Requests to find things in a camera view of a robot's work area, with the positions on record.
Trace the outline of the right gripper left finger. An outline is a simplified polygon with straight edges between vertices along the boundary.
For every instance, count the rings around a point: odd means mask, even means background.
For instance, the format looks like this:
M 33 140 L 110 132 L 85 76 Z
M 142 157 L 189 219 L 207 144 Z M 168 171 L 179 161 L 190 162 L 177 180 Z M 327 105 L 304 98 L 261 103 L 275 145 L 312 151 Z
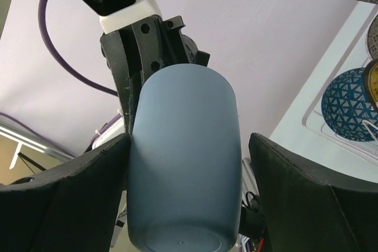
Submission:
M 108 251 L 130 136 L 1 186 L 2 251 Z

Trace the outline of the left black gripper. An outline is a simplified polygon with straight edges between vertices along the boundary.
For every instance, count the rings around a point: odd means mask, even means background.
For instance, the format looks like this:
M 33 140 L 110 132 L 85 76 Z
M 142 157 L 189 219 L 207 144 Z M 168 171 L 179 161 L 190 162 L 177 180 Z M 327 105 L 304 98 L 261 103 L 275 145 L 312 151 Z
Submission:
M 132 78 L 139 75 L 146 80 L 164 67 L 181 63 L 208 66 L 210 54 L 200 51 L 189 36 L 182 34 L 184 27 L 181 16 L 164 21 L 152 15 L 101 36 L 101 48 L 116 86 L 126 133 L 132 133 L 136 111 Z

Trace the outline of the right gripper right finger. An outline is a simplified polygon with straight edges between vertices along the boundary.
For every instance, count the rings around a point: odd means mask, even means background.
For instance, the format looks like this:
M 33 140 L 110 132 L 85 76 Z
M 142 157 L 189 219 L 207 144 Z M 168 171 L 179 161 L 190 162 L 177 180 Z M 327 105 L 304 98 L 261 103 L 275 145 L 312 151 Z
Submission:
M 377 184 L 249 139 L 272 251 L 377 251 Z

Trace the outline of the clear wire dish rack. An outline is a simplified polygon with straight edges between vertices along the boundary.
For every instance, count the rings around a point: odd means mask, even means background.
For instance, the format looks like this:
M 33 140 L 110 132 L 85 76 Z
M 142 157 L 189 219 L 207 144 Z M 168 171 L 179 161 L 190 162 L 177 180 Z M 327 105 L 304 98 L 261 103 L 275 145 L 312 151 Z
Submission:
M 271 135 L 335 171 L 377 182 L 377 110 L 364 91 L 377 6 L 358 3 Z

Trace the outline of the light blue cup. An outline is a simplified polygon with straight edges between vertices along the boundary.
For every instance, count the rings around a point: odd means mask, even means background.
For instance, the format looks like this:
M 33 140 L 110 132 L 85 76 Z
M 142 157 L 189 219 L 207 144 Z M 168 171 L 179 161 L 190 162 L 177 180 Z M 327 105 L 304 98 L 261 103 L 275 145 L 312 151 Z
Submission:
M 218 72 L 177 64 L 144 84 L 127 188 L 131 243 L 141 251 L 229 251 L 241 210 L 237 104 Z

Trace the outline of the blue patterned bowl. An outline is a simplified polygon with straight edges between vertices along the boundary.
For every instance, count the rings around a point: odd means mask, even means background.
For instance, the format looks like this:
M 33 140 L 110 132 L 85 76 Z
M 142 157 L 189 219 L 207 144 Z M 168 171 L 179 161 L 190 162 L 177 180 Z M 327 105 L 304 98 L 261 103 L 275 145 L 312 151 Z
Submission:
M 337 135 L 356 142 L 371 142 L 377 129 L 363 121 L 377 125 L 377 111 L 364 91 L 364 68 L 347 70 L 335 77 L 321 99 L 321 113 L 327 126 Z

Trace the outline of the yellow round patterned plate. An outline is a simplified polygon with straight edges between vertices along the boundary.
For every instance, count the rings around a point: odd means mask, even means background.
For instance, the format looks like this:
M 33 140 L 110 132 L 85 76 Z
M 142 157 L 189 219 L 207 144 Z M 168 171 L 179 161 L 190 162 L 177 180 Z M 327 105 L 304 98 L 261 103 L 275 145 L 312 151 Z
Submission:
M 363 72 L 364 91 L 375 111 L 377 111 L 377 59 L 371 60 Z

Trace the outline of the brown patterned bowl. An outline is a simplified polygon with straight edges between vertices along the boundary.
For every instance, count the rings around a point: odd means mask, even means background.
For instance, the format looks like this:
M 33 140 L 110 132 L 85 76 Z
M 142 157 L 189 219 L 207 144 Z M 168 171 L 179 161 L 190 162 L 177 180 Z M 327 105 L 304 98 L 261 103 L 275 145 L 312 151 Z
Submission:
M 375 16 L 366 35 L 366 49 L 371 59 L 377 58 L 377 23 L 378 16 Z

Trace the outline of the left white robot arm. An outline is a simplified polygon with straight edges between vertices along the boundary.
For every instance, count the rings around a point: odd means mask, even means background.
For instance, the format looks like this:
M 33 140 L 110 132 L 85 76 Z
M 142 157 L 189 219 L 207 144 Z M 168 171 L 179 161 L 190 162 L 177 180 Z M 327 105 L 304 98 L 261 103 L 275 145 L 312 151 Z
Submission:
M 90 148 L 131 133 L 142 86 L 157 71 L 175 64 L 207 66 L 210 55 L 181 30 L 181 16 L 163 20 L 153 15 L 100 38 L 120 101 L 118 114 L 96 132 Z

